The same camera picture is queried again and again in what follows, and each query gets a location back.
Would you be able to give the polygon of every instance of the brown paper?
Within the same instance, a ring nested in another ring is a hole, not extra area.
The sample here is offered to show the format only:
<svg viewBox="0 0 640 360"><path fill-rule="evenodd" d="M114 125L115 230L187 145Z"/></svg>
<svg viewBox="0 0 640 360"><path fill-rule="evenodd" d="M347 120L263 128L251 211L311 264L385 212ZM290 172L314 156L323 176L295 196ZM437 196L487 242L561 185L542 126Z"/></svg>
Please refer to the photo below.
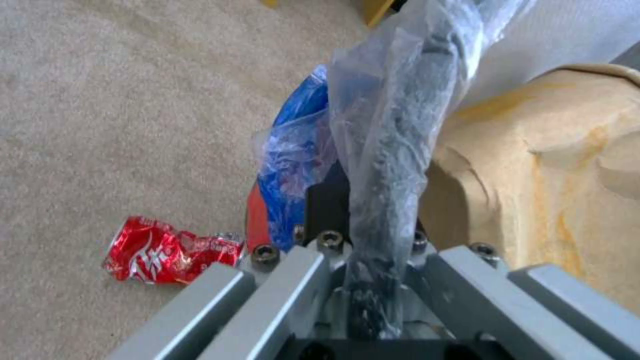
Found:
<svg viewBox="0 0 640 360"><path fill-rule="evenodd" d="M640 314L640 73L576 65L453 114L420 204L439 249L555 263Z"/></svg>

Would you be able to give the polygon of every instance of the beige carpet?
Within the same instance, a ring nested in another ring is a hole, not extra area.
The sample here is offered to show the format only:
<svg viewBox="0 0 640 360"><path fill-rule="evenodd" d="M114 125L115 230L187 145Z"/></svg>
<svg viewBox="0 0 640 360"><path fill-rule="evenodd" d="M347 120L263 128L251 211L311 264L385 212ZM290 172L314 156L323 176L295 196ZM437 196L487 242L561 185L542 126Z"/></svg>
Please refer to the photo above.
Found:
<svg viewBox="0 0 640 360"><path fill-rule="evenodd" d="M242 231L252 133L366 33L350 0L2 1L0 357L100 358L160 309L100 268L114 231Z"/></svg>

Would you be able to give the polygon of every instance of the plastic bag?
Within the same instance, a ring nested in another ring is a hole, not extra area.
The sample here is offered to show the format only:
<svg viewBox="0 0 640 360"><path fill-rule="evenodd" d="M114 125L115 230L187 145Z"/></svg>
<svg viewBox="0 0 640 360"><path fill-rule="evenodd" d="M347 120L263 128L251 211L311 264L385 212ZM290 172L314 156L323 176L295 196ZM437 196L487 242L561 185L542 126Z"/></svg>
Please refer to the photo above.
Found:
<svg viewBox="0 0 640 360"><path fill-rule="evenodd" d="M351 185L350 338L401 333L399 288L442 121L483 52L528 0L409 0L365 42L334 54L330 122Z"/></svg>
<svg viewBox="0 0 640 360"><path fill-rule="evenodd" d="M282 106L273 127L254 136L261 157L257 183L267 208L269 235L280 249L293 246L304 224L305 192L337 159L329 129L326 68L316 67Z"/></svg>

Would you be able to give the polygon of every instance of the blue plastic bag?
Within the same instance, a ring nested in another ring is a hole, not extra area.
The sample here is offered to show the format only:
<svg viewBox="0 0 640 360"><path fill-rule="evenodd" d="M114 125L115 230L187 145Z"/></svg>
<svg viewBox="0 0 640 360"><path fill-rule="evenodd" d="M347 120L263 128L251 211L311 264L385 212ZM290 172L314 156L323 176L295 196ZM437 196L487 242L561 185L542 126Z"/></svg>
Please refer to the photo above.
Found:
<svg viewBox="0 0 640 360"><path fill-rule="evenodd" d="M285 101L273 127L254 138L269 235L284 251L293 246L295 225L304 224L307 188L322 181L337 159L327 107L326 67L320 65Z"/></svg>

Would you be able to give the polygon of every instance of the crushed soda can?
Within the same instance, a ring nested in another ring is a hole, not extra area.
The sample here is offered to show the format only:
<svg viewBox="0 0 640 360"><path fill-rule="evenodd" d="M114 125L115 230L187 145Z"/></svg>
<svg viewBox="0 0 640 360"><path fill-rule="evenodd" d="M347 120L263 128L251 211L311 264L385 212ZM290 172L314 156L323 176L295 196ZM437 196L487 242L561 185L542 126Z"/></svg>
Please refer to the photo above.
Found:
<svg viewBox="0 0 640 360"><path fill-rule="evenodd" d="M212 263L238 264L243 245L234 233L197 236L158 220L129 217L113 238L102 267L121 281L188 284Z"/></svg>

